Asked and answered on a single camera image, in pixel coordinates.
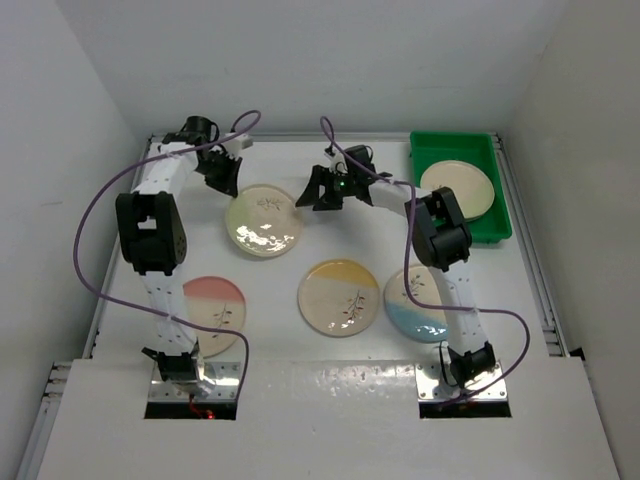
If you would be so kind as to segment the green and cream plate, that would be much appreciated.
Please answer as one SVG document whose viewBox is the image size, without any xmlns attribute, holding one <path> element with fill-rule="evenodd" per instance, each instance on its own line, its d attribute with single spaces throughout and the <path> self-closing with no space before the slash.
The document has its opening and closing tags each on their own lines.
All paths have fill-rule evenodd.
<svg viewBox="0 0 640 480">
<path fill-rule="evenodd" d="M 283 189 L 254 184 L 231 200 L 225 224 L 242 251 L 260 258 L 283 255 L 296 246 L 304 223 L 295 200 Z"/>
</svg>

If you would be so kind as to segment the yellow and cream plate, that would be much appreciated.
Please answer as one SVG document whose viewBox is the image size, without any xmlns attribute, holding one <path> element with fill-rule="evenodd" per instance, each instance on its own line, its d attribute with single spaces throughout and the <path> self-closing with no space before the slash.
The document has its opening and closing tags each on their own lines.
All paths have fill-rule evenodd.
<svg viewBox="0 0 640 480">
<path fill-rule="evenodd" d="M 301 280 L 297 301 L 306 323 L 333 338 L 351 337 L 375 321 L 380 287 L 360 263 L 333 259 L 313 266 Z"/>
</svg>

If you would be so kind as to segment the red and cream plate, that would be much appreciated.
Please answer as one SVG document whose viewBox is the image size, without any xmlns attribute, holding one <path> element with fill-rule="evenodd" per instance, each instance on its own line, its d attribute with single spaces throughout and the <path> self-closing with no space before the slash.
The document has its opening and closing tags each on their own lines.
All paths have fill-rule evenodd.
<svg viewBox="0 0 640 480">
<path fill-rule="evenodd" d="M 242 332 L 246 320 L 246 300 L 230 280 L 203 276 L 183 285 L 188 320 L 202 327 Z M 229 349 L 238 337 L 232 334 L 197 331 L 199 350 L 204 359 Z"/>
</svg>

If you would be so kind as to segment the light green cream plate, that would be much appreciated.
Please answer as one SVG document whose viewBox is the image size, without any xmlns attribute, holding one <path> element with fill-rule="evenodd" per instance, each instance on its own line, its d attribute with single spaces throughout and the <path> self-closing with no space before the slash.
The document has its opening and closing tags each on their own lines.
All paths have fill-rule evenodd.
<svg viewBox="0 0 640 480">
<path fill-rule="evenodd" d="M 447 187 L 456 197 L 464 218 L 473 221 L 492 207 L 495 190 L 491 180 L 478 167 L 458 160 L 436 162 L 420 178 L 423 190 Z"/>
</svg>

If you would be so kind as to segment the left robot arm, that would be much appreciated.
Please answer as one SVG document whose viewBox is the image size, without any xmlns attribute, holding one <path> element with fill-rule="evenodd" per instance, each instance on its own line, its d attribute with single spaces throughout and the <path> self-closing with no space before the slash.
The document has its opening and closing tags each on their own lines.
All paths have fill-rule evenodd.
<svg viewBox="0 0 640 480">
<path fill-rule="evenodd" d="M 190 116 L 163 138 L 158 159 L 132 192 L 115 202 L 122 256 L 139 274 L 154 311 L 159 345 L 143 353 L 156 363 L 161 379 L 192 395 L 207 390 L 196 329 L 186 324 L 187 303 L 181 265 L 187 236 L 178 211 L 179 197 L 191 174 L 229 197 L 238 196 L 241 152 L 252 145 L 247 133 L 231 130 L 220 144 L 217 125 Z"/>
</svg>

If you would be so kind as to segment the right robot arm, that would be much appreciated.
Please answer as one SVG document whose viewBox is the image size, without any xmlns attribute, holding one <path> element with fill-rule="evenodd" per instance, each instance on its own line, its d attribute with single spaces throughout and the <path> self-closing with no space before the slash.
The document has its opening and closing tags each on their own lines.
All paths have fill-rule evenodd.
<svg viewBox="0 0 640 480">
<path fill-rule="evenodd" d="M 355 197 L 378 208 L 404 215 L 409 227 L 409 250 L 427 267 L 436 283 L 448 329 L 447 383 L 460 389 L 492 370 L 496 358 L 485 334 L 469 283 L 467 261 L 471 233 L 453 191 L 447 187 L 419 191 L 386 172 L 376 172 L 365 145 L 324 150 L 330 164 L 312 167 L 298 207 L 338 211 Z"/>
</svg>

